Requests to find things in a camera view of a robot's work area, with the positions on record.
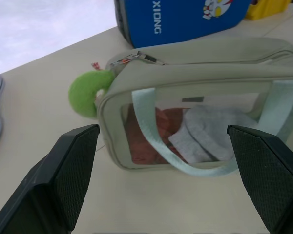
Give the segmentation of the blue printed case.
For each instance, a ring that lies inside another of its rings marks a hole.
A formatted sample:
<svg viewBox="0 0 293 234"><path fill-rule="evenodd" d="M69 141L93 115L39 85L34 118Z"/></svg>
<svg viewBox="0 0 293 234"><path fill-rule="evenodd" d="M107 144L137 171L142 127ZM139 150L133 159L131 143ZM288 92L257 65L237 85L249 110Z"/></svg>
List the blue printed case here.
<svg viewBox="0 0 293 234"><path fill-rule="evenodd" d="M114 0L117 26L134 48L188 41L238 25L251 0Z"/></svg>

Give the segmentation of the red folded cloth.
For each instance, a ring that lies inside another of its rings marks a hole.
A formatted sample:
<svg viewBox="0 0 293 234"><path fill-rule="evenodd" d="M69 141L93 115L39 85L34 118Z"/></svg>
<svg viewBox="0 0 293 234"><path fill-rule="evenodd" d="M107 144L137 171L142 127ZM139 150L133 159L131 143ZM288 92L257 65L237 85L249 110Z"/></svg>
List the red folded cloth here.
<svg viewBox="0 0 293 234"><path fill-rule="evenodd" d="M186 161L169 141L183 120L182 108L154 108L147 114L133 104L123 106L124 129L132 162L137 165L176 164Z"/></svg>

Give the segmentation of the beige transparent pouch bag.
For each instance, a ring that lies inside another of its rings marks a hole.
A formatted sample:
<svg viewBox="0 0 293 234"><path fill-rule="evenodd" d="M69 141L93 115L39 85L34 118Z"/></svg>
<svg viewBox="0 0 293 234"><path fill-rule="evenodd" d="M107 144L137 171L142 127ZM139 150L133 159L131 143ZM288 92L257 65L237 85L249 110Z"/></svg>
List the beige transparent pouch bag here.
<svg viewBox="0 0 293 234"><path fill-rule="evenodd" d="M166 65L134 60L110 64L138 51ZM236 108L257 122L254 128L276 136L293 150L293 46L272 38L199 39L137 48L107 65L115 79L97 106L105 145L114 163L129 171L177 169L191 176L214 177L237 170L228 161L137 165L124 129L123 106L147 114L154 108L191 109L198 105Z"/></svg>

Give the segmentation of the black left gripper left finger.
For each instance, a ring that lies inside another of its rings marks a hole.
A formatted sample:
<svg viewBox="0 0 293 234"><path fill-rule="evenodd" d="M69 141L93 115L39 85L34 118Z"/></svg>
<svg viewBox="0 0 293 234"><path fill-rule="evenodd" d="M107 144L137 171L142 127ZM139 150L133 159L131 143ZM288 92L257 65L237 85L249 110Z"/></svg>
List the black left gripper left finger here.
<svg viewBox="0 0 293 234"><path fill-rule="evenodd" d="M71 234L90 183L100 127L73 129L34 165L0 211L0 234Z"/></svg>

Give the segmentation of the yellow plastic object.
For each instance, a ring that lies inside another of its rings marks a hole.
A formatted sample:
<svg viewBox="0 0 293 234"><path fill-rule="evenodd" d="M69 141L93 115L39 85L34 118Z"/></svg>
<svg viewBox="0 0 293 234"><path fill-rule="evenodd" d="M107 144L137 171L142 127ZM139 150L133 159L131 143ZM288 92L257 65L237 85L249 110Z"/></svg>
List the yellow plastic object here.
<svg viewBox="0 0 293 234"><path fill-rule="evenodd" d="M251 0L245 18L259 20L287 10L292 0Z"/></svg>

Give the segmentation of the green plush charm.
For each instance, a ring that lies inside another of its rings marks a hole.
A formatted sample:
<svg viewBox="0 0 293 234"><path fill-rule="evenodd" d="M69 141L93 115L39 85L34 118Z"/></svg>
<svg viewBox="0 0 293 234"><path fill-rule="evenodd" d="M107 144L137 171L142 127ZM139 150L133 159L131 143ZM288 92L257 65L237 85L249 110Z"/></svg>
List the green plush charm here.
<svg viewBox="0 0 293 234"><path fill-rule="evenodd" d="M115 76L112 71L89 71L78 76L70 85L68 99L72 109L88 118L97 117L95 99L97 93L106 93Z"/></svg>

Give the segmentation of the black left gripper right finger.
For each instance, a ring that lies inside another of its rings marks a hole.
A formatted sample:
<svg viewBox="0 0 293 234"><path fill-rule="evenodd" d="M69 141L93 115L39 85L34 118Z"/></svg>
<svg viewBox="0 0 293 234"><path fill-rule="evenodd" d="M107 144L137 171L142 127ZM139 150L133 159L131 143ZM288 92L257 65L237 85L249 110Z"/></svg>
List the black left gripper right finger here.
<svg viewBox="0 0 293 234"><path fill-rule="evenodd" d="M243 185L270 234L293 234L293 152L277 136L229 125Z"/></svg>

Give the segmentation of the silver zipper pull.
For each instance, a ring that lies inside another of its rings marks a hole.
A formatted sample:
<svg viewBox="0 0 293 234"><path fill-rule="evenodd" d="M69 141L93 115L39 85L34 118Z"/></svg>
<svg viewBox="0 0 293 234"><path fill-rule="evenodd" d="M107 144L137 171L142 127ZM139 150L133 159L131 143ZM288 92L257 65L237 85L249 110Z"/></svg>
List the silver zipper pull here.
<svg viewBox="0 0 293 234"><path fill-rule="evenodd" d="M141 60L141 61L144 61L147 63L157 64L157 65L166 65L166 63L164 63L163 61L161 61L151 55L148 55L146 53L138 51L136 54L130 54L130 55L118 60L118 61L111 63L110 66L116 67L118 65L126 65L134 60Z"/></svg>

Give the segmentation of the white folded cloth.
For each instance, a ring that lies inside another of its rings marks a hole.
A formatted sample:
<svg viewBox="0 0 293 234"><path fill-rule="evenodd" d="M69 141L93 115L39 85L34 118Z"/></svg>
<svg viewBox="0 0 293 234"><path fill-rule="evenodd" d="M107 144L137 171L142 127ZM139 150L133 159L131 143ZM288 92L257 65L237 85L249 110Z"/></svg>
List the white folded cloth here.
<svg viewBox="0 0 293 234"><path fill-rule="evenodd" d="M168 139L189 163L228 161L233 148L228 125L254 127L257 122L236 108L198 105L183 111L178 131Z"/></svg>

